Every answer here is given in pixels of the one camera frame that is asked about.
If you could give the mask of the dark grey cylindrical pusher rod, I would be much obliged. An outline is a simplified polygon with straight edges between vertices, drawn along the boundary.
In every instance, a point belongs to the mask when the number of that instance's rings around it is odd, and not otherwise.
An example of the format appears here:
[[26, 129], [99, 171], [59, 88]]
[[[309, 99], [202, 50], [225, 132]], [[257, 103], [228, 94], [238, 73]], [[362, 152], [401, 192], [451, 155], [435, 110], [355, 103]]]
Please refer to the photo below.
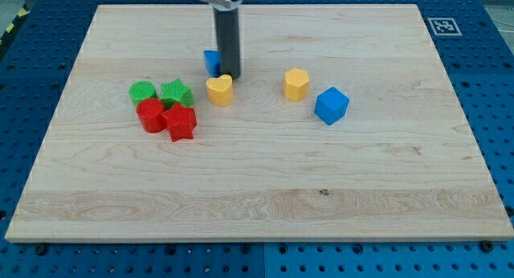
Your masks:
[[239, 10], [213, 11], [220, 72], [237, 80], [241, 75]]

